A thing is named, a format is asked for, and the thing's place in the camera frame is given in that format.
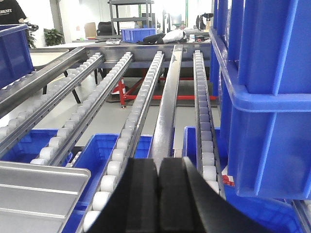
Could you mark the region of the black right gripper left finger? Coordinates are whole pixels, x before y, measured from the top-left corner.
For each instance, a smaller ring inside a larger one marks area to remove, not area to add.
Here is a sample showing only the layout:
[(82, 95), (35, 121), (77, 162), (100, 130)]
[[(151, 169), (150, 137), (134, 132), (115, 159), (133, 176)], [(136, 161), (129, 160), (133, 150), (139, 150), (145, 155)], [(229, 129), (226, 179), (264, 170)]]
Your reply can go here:
[(156, 233), (157, 171), (152, 159), (129, 159), (121, 180), (89, 233)]

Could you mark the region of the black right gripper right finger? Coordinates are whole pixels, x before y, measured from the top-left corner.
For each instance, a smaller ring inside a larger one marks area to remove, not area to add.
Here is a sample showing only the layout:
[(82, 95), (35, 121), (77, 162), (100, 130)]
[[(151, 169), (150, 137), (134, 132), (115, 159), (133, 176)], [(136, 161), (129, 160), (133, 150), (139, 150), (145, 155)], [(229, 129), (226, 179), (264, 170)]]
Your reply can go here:
[(161, 233), (268, 233), (217, 194), (188, 158), (165, 158), (159, 172)]

